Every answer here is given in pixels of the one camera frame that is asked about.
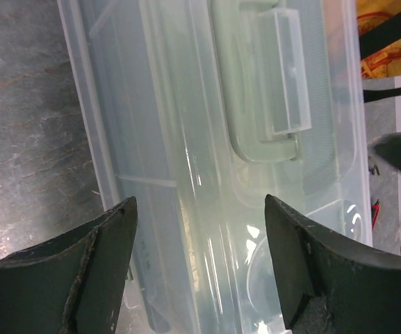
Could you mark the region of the yellow tote bag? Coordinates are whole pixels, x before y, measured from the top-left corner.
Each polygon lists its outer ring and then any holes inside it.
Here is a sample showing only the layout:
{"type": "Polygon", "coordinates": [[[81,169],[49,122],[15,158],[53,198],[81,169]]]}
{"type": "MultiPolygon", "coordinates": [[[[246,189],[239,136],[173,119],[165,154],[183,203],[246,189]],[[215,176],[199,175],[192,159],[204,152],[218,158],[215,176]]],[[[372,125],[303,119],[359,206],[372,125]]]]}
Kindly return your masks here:
{"type": "Polygon", "coordinates": [[[357,1],[361,75],[401,76],[401,1],[357,1]]]}

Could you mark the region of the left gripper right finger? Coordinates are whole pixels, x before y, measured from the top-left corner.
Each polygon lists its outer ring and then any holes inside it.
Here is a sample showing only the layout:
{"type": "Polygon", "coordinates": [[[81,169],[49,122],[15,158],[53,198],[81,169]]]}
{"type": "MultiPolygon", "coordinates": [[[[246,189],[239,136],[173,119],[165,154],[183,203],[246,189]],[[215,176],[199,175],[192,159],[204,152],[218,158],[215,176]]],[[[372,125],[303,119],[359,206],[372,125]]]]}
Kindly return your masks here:
{"type": "Polygon", "coordinates": [[[286,329],[401,333],[401,256],[345,237],[271,195],[265,225],[286,329]]]}

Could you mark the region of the green plastic tool box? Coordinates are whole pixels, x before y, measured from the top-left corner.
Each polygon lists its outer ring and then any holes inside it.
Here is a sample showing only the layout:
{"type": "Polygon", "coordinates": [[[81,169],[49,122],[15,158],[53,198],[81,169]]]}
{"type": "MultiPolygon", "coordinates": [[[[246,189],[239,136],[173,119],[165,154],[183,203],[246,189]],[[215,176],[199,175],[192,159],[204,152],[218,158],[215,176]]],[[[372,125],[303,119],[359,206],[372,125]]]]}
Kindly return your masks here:
{"type": "Polygon", "coordinates": [[[60,1],[101,200],[135,197],[118,333],[283,333],[265,197],[372,244],[354,1],[60,1]]]}

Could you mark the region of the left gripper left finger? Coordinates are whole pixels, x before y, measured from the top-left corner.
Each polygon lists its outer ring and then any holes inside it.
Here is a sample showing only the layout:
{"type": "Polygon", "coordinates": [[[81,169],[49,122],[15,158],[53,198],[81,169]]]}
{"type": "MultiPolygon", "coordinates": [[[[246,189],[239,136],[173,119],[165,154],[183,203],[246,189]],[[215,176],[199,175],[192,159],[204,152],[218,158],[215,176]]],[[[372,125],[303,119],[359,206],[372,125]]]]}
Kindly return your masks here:
{"type": "Polygon", "coordinates": [[[0,259],[0,333],[114,333],[137,223],[130,197],[0,259]]]}

